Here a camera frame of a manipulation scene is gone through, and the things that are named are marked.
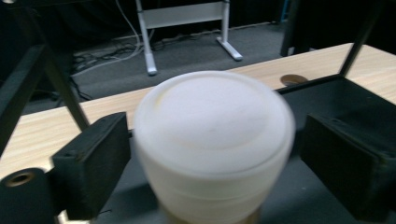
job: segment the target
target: dark background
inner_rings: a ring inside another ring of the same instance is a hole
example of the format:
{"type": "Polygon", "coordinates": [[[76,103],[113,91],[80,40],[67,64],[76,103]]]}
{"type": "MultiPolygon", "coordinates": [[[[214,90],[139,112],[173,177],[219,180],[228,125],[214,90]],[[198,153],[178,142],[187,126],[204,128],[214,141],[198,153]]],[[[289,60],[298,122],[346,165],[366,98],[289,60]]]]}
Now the dark background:
{"type": "MultiPolygon", "coordinates": [[[[354,42],[373,2],[382,0],[292,1],[298,10],[283,48],[295,47],[301,53],[354,42]]],[[[387,1],[366,44],[396,54],[396,1],[387,1]]]]}
{"type": "MultiPolygon", "coordinates": [[[[17,1],[29,5],[27,0],[17,1]]],[[[206,3],[208,0],[145,0],[143,9],[185,5],[186,2],[206,3]]],[[[115,0],[93,0],[54,6],[13,8],[15,5],[0,3],[0,80],[7,78],[28,46],[42,41],[42,36],[57,56],[64,71],[69,73],[71,52],[106,42],[111,38],[130,32],[131,29],[121,16],[115,0]],[[42,34],[32,31],[32,20],[38,22],[42,34]]],[[[231,3],[230,26],[241,26],[264,21],[275,21],[280,16],[283,0],[233,0],[231,3]]],[[[126,16],[139,32],[135,1],[120,0],[126,16]]],[[[203,30],[219,29],[220,21],[201,22],[157,29],[152,41],[191,34],[203,30]]]]}

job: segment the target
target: cable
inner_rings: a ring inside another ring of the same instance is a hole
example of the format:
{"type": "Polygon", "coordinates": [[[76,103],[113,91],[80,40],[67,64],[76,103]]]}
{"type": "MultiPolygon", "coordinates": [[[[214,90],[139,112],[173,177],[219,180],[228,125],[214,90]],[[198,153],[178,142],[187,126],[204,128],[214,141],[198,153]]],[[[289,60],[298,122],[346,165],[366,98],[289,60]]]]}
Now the cable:
{"type": "Polygon", "coordinates": [[[125,13],[123,12],[122,7],[120,6],[119,0],[116,0],[116,4],[117,4],[117,7],[119,8],[119,11],[120,11],[122,17],[126,20],[128,25],[131,27],[132,31],[134,32],[134,36],[136,37],[136,48],[131,53],[131,55],[129,55],[129,56],[125,57],[125,58],[116,58],[114,61],[110,61],[110,62],[106,62],[106,63],[99,63],[99,64],[94,65],[94,66],[92,66],[90,68],[87,68],[87,69],[85,69],[85,70],[83,70],[81,72],[75,73],[75,74],[73,74],[70,77],[78,77],[78,76],[80,76],[80,75],[82,75],[82,74],[84,74],[86,72],[89,72],[89,71],[95,69],[95,68],[98,68],[98,67],[101,67],[101,66],[104,66],[104,65],[107,65],[107,64],[116,63],[116,62],[120,62],[120,61],[131,59],[131,58],[133,58],[134,56],[136,56],[137,54],[139,54],[143,50],[141,48],[141,41],[140,41],[139,35],[137,34],[137,31],[134,29],[134,27],[132,26],[131,22],[128,20],[128,18],[126,17],[125,13]]]}
{"type": "Polygon", "coordinates": [[[102,55],[102,56],[93,56],[91,54],[83,54],[80,56],[77,56],[74,59],[74,72],[73,73],[78,73],[79,70],[84,69],[85,67],[89,67],[92,65],[95,65],[96,63],[100,63],[101,61],[107,61],[107,60],[113,60],[113,59],[119,59],[118,55],[124,54],[124,53],[129,53],[131,51],[134,51],[135,48],[137,48],[135,45],[131,43],[117,43],[114,44],[114,47],[116,48],[115,51],[102,55]]]}
{"type": "Polygon", "coordinates": [[[154,44],[152,44],[152,50],[153,51],[159,51],[165,49],[166,46],[173,45],[180,43],[185,40],[198,40],[202,37],[203,33],[199,34],[191,34],[191,35],[178,35],[174,38],[171,38],[171,40],[165,40],[162,39],[154,44]]]}
{"type": "Polygon", "coordinates": [[[76,82],[72,77],[70,77],[70,83],[71,83],[71,84],[73,85],[73,87],[76,89],[77,94],[78,94],[78,96],[79,96],[80,98],[82,98],[82,99],[84,99],[84,100],[86,100],[86,101],[93,100],[93,98],[92,98],[89,94],[84,93],[84,92],[82,92],[82,91],[79,89],[79,86],[78,86],[77,82],[76,82]]]}
{"type": "Polygon", "coordinates": [[[59,106],[61,106],[62,101],[63,101],[63,99],[62,99],[62,97],[60,97],[53,108],[58,108],[59,106]]]}

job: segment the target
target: white cup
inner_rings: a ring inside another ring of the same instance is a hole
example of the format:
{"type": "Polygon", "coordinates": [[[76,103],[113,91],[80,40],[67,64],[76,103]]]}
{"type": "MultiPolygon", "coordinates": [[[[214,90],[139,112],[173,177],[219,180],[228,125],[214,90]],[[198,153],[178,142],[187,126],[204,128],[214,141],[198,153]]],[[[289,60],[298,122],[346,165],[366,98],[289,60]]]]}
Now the white cup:
{"type": "Polygon", "coordinates": [[[290,154],[294,119],[259,81],[203,71],[156,86],[134,114],[148,181],[174,216],[232,224],[264,201],[290,154]]]}

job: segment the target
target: table surface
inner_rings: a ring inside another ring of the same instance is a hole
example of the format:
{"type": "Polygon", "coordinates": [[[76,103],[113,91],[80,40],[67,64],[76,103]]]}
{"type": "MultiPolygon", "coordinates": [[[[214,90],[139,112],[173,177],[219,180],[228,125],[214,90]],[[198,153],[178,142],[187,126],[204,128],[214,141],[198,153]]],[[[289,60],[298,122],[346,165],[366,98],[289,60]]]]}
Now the table surface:
{"type": "MultiPolygon", "coordinates": [[[[337,74],[350,44],[315,50],[264,63],[238,67],[230,72],[253,77],[274,90],[283,88],[280,78],[296,74],[309,80],[337,74]]],[[[364,46],[347,78],[396,104],[396,56],[364,46]]],[[[129,129],[134,111],[152,88],[130,91],[82,103],[89,121],[127,112],[129,129]]],[[[79,134],[65,107],[22,116],[0,160],[0,178],[29,167],[50,169],[50,156],[79,134]]]]}

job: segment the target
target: cup lid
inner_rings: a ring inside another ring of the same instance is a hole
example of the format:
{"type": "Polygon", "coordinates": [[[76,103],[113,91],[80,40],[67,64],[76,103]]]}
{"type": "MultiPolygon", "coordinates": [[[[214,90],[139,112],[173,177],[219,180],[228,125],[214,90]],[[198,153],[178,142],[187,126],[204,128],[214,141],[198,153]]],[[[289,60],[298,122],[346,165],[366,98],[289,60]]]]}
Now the cup lid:
{"type": "Polygon", "coordinates": [[[150,91],[134,114],[134,137],[144,153],[189,174],[227,175],[260,166],[293,134],[283,98],[229,72],[171,78],[150,91]]]}

